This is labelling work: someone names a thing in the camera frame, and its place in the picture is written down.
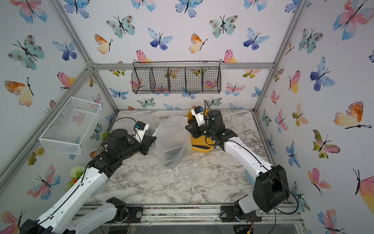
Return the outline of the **clear zip-top bag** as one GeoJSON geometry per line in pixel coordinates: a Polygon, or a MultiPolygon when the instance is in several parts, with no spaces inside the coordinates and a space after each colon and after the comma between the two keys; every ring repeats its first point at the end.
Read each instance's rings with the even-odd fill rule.
{"type": "Polygon", "coordinates": [[[119,112],[116,123],[113,125],[112,129],[125,129],[128,134],[133,135],[133,127],[135,121],[129,118],[134,119],[135,121],[141,121],[149,125],[146,135],[152,135],[156,130],[155,120],[150,111],[122,111],[119,112]]]}
{"type": "Polygon", "coordinates": [[[185,129],[187,123],[187,117],[170,117],[163,120],[154,132],[156,155],[161,171],[174,168],[192,152],[191,134],[185,129]],[[170,160],[165,153],[176,148],[182,148],[184,156],[178,160],[170,160]]]}

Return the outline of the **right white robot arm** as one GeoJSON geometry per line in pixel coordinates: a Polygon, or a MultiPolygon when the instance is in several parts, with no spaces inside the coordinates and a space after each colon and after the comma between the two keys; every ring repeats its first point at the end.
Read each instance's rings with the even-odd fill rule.
{"type": "Polygon", "coordinates": [[[278,206],[290,198],[291,191],[285,169],[274,166],[250,150],[238,135],[226,128],[221,111],[205,110],[197,106],[190,110],[191,118],[185,129],[194,139],[212,140],[212,147],[219,147],[233,156],[248,171],[254,189],[234,203],[238,220],[247,219],[255,211],[278,211],[278,206]]]}

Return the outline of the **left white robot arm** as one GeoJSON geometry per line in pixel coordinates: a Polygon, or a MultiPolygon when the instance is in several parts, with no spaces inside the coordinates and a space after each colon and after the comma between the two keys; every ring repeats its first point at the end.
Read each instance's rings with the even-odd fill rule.
{"type": "Polygon", "coordinates": [[[127,205],[120,199],[110,198],[99,208],[74,219],[85,202],[103,187],[123,161],[136,153],[148,154],[155,136],[135,130],[134,135],[125,129],[116,129],[107,137],[107,147],[91,160],[77,183],[37,220],[26,220],[20,227],[22,234],[88,234],[107,223],[130,222],[127,205]]]}

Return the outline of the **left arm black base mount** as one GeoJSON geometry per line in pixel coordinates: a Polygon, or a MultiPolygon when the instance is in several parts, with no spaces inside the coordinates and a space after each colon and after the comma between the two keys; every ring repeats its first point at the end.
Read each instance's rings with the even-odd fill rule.
{"type": "Polygon", "coordinates": [[[116,208],[115,216],[109,223],[140,223],[144,207],[128,205],[124,201],[114,197],[108,199],[106,202],[114,205],[116,208]]]}

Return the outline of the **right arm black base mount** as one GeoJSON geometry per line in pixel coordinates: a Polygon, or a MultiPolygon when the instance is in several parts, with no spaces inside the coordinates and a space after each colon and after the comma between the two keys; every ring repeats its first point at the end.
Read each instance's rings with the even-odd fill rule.
{"type": "Polygon", "coordinates": [[[223,205],[219,213],[222,222],[262,222],[256,211],[244,213],[238,205],[223,205]]]}

